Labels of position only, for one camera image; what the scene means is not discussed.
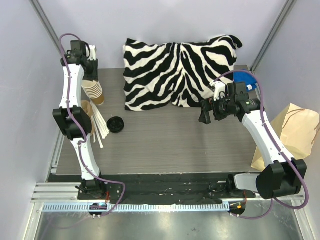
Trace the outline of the black plastic cup lid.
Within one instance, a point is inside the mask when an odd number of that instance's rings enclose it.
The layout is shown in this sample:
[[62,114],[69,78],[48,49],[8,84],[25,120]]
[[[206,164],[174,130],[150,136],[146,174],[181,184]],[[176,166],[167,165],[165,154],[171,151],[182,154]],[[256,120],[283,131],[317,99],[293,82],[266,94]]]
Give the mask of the black plastic cup lid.
[[114,134],[120,133],[125,127],[123,119],[119,116],[111,117],[106,124],[108,130]]

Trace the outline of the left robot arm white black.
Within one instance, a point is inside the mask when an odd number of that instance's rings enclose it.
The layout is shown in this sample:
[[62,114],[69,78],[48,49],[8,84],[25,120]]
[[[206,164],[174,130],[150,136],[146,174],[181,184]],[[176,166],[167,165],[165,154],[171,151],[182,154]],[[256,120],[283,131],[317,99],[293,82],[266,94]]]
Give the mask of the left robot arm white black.
[[60,132],[72,144],[81,169],[81,182],[76,186],[78,198],[102,199],[107,192],[100,180],[101,171],[96,163],[91,145],[94,130],[90,108],[82,103],[82,82],[85,77],[93,80],[98,73],[98,60],[93,45],[77,39],[70,42],[70,49],[60,49],[63,68],[63,91],[59,107],[52,111]]

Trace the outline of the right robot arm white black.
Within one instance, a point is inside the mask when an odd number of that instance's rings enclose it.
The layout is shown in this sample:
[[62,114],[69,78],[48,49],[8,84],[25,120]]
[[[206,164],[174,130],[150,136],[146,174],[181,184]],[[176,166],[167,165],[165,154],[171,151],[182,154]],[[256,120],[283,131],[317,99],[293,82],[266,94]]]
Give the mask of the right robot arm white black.
[[201,101],[199,122],[211,123],[235,116],[248,130],[256,143],[264,162],[261,173],[240,173],[226,184],[226,193],[233,198],[244,190],[256,192],[263,199],[296,195],[301,191],[302,180],[307,171],[304,160],[288,151],[272,128],[259,99],[251,99],[244,82],[224,84],[212,81],[209,88],[213,96]]

